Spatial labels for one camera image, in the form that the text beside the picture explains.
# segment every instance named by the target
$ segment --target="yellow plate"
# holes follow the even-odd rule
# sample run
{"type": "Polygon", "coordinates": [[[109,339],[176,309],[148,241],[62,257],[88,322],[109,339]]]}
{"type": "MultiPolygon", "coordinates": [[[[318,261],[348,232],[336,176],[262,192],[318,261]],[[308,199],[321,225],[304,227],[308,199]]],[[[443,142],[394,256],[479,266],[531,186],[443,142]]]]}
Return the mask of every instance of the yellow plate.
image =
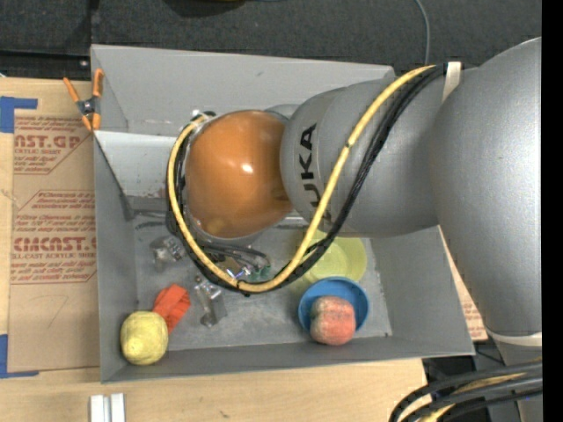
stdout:
{"type": "MultiPolygon", "coordinates": [[[[323,232],[317,231],[312,244],[324,236],[323,232]]],[[[367,265],[368,257],[361,239],[337,237],[317,264],[290,286],[295,292],[301,294],[307,287],[326,277],[346,277],[359,281],[362,279],[367,265]]]]}

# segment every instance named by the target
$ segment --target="blue tape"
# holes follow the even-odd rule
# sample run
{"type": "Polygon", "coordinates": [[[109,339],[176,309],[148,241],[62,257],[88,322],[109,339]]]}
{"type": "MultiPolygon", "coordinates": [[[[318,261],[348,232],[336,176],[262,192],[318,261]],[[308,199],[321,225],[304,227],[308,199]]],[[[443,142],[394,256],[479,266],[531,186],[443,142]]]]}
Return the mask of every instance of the blue tape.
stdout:
{"type": "Polygon", "coordinates": [[[8,374],[6,371],[6,361],[8,360],[8,335],[0,335],[0,379],[15,378],[18,376],[34,376],[39,372],[16,372],[8,374]]]}
{"type": "Polygon", "coordinates": [[[0,97],[0,133],[14,132],[16,109],[37,109],[37,98],[0,97]]]}

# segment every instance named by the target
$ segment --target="black floor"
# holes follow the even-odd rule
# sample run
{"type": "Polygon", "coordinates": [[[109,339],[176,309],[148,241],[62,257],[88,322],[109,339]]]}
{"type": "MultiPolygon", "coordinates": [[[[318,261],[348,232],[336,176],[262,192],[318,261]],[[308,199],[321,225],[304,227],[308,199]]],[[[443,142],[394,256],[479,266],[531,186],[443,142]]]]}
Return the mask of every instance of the black floor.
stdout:
{"type": "MultiPolygon", "coordinates": [[[[542,34],[542,0],[421,1],[431,62],[479,65],[542,34]]],[[[87,77],[79,56],[91,42],[389,64],[400,73],[423,62],[425,32],[413,0],[99,0],[92,12],[88,0],[0,0],[5,75],[87,77]]]]}

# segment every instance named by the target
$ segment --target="cardboard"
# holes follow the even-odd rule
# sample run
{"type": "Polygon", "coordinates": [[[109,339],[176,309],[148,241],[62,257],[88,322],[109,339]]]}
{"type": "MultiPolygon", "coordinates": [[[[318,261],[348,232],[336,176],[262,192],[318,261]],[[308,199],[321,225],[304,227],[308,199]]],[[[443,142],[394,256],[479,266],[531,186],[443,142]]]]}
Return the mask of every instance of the cardboard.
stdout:
{"type": "Polygon", "coordinates": [[[0,334],[8,331],[13,134],[0,132],[0,334]]]}
{"type": "MultiPolygon", "coordinates": [[[[75,86],[81,98],[91,96],[90,83],[75,86]]],[[[0,96],[37,99],[37,109],[15,110],[6,135],[13,145],[13,191],[0,200],[13,208],[8,371],[97,366],[91,133],[62,81],[3,78],[0,96]]]]}

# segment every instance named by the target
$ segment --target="orange ball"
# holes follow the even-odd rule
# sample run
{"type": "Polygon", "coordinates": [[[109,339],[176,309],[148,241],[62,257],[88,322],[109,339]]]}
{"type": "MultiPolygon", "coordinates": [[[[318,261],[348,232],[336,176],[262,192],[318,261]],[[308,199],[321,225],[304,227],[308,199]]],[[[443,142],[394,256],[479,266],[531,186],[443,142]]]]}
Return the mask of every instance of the orange ball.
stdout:
{"type": "Polygon", "coordinates": [[[352,304],[334,295],[319,297],[311,307],[311,337],[321,344],[341,346],[354,337],[352,304]]]}
{"type": "Polygon", "coordinates": [[[186,158],[186,201],[204,232],[249,236],[291,211],[280,171],[283,130],[270,113],[239,111],[196,135],[186,158]]]}

